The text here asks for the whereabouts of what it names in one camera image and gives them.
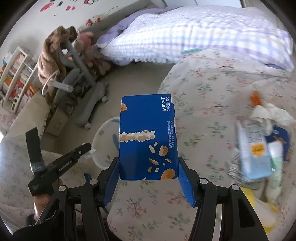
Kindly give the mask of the person's left hand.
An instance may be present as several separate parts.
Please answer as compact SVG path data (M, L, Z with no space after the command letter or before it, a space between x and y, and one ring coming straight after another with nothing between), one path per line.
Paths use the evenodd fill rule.
M34 211L35 211L35 214L34 214L35 221L38 221L44 208L48 204L50 198L51 196L49 196L48 194L41 194L41 195L34 196L33 202L34 202Z

